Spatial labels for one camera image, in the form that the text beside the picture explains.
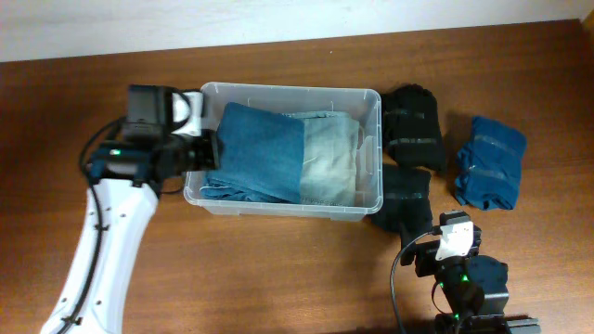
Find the dark blue jeans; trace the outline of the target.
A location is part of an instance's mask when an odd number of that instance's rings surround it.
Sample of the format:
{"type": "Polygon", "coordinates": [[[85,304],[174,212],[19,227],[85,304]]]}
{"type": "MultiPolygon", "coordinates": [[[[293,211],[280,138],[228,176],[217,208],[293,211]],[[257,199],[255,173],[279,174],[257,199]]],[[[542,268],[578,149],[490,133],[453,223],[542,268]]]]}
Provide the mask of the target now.
{"type": "Polygon", "coordinates": [[[219,168],[204,175],[205,199],[298,203],[304,123],[230,102],[216,131],[219,168]]]}

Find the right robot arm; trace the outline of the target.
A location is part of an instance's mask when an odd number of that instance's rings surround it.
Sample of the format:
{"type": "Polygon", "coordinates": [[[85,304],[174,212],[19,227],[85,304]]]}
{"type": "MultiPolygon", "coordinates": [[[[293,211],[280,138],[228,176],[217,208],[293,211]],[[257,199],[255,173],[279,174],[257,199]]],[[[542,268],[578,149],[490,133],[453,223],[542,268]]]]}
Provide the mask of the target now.
{"type": "Polygon", "coordinates": [[[439,238],[423,243],[410,240],[398,261],[415,264],[418,277],[434,277],[454,318],[503,315],[510,297],[509,267],[479,253],[482,230],[469,221],[434,226],[427,234],[439,238]]]}

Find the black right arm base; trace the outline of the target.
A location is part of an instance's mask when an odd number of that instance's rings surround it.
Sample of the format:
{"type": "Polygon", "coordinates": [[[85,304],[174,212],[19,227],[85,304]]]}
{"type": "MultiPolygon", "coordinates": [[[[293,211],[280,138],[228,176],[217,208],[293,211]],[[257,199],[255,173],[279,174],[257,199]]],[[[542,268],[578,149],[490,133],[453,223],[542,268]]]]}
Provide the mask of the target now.
{"type": "Polygon", "coordinates": [[[526,315],[438,315],[434,334],[542,334],[537,318],[526,315]]]}

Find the blue taped shirt bundle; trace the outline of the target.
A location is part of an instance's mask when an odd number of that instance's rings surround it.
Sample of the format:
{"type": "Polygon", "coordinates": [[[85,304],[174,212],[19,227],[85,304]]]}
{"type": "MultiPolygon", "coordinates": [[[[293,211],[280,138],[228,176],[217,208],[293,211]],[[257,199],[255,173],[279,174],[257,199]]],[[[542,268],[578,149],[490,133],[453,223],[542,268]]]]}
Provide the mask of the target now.
{"type": "Polygon", "coordinates": [[[518,130],[474,116],[471,136],[456,156],[455,198],[482,211],[516,207],[527,139],[518,130]]]}

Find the light blue jeans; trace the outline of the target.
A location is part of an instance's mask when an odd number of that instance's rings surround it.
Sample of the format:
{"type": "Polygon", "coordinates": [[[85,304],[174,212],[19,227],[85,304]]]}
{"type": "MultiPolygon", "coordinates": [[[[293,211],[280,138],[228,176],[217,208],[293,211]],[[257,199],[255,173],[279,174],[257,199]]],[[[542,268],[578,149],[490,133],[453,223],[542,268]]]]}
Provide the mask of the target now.
{"type": "Polygon", "coordinates": [[[302,204],[355,204],[359,122],[343,111],[307,111],[289,115],[304,124],[302,204]]]}

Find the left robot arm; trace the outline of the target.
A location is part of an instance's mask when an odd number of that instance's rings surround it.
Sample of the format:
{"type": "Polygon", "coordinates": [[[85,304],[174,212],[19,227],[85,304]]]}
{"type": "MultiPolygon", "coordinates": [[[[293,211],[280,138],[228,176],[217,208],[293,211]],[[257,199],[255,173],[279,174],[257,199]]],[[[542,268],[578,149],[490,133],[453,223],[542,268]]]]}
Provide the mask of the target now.
{"type": "Polygon", "coordinates": [[[83,229],[44,333],[121,332],[137,252],[165,183],[219,166],[216,136],[201,125],[201,91],[132,84],[126,110],[79,155],[83,229]]]}

